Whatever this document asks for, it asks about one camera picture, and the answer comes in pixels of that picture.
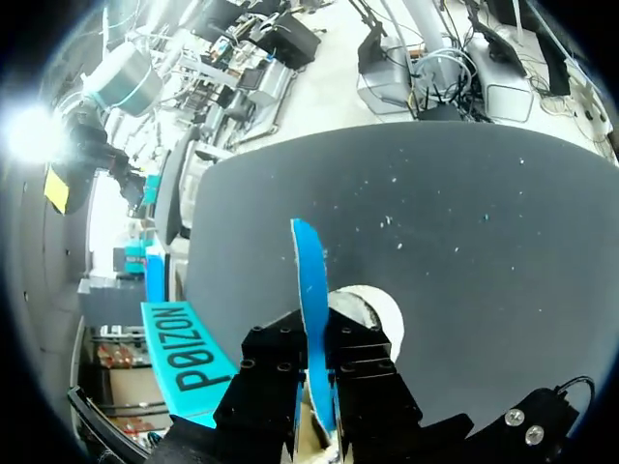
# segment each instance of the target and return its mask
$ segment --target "screw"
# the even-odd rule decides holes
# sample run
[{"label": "screw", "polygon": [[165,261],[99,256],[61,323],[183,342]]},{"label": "screw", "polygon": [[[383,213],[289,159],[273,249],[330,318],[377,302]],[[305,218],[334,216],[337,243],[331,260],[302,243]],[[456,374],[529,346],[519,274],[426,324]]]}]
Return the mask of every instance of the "screw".
[{"label": "screw", "polygon": [[509,427],[518,427],[524,422],[524,413],[519,409],[510,409],[505,413],[505,423]]},{"label": "screw", "polygon": [[544,429],[540,425],[531,425],[524,434],[524,443],[529,447],[534,447],[544,439]]},{"label": "screw", "polygon": [[242,369],[251,369],[254,366],[255,366],[255,361],[254,360],[242,360],[241,361],[241,368]]}]

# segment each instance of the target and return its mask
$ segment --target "desk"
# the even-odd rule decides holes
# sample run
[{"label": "desk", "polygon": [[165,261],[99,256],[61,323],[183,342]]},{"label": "desk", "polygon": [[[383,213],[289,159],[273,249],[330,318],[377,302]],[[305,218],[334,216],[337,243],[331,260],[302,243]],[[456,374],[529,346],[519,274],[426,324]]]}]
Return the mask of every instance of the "desk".
[{"label": "desk", "polygon": [[[527,130],[302,137],[204,174],[187,299],[240,360],[251,326],[299,306],[290,219],[302,218],[328,249],[332,290],[369,284],[398,302],[397,366],[424,423],[465,412],[484,426],[535,388],[580,374],[601,385],[619,328],[616,198],[607,161]],[[571,398],[583,406],[586,389]]]}]

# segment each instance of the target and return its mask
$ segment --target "blue foam piece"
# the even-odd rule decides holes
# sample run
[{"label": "blue foam piece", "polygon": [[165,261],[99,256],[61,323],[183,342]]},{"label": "blue foam piece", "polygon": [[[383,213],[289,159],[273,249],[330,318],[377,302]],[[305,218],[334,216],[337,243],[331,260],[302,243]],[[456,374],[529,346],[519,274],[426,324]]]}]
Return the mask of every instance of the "blue foam piece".
[{"label": "blue foam piece", "polygon": [[301,314],[308,339],[309,394],[322,428],[336,429],[333,390],[325,353],[325,330],[329,321],[329,287],[322,244],[318,233],[306,222],[292,219],[297,253]]},{"label": "blue foam piece", "polygon": [[146,255],[146,301],[161,303],[165,301],[165,258],[149,252]]},{"label": "blue foam piece", "polygon": [[188,302],[142,303],[151,364],[170,414],[215,428],[213,419],[237,373]]}]

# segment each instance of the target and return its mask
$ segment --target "yellow sign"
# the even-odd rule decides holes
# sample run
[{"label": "yellow sign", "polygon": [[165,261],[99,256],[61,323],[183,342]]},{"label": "yellow sign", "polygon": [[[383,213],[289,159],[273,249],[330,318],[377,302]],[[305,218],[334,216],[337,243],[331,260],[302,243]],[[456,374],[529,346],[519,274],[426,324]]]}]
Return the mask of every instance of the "yellow sign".
[{"label": "yellow sign", "polygon": [[49,167],[45,179],[44,195],[63,215],[67,211],[67,201],[69,200],[69,186],[63,182],[58,174]]}]

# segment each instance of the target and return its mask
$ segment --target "bright light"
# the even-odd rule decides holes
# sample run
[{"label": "bright light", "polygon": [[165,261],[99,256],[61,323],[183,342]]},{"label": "bright light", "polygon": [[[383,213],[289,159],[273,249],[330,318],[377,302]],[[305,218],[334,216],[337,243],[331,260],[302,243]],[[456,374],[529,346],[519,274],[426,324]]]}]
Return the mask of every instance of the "bright light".
[{"label": "bright light", "polygon": [[28,163],[46,163],[56,159],[65,139],[60,121],[38,105],[9,116],[4,133],[12,157]]}]

